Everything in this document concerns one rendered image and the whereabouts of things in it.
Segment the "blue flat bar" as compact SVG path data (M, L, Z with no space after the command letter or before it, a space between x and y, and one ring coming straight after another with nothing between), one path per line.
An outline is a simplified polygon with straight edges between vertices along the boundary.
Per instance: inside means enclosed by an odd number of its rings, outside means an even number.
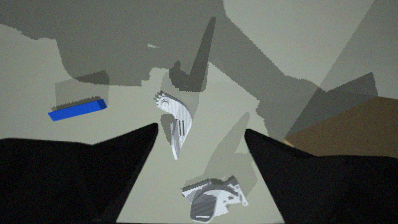
M72 107L52 111L48 114L51 117L51 120L54 122L54 121L71 118L71 117L78 116L78 115L83 115L86 113L103 110L104 108L107 108L107 106L104 102L104 99L100 99L100 100L87 102L84 104L75 105Z

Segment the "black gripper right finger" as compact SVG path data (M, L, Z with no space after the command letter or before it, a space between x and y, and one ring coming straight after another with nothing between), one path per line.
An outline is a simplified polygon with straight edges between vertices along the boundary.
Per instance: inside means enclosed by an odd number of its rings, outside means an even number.
M317 157L252 129L244 138L285 224L311 223L348 174L381 174L398 163L389 156Z

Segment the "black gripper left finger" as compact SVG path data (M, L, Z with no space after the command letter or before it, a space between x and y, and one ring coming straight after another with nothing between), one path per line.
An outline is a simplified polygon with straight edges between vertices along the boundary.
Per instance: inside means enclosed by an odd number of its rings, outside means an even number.
M24 173L73 178L92 221L116 222L157 135L152 123L95 144L10 137L0 146L20 147Z

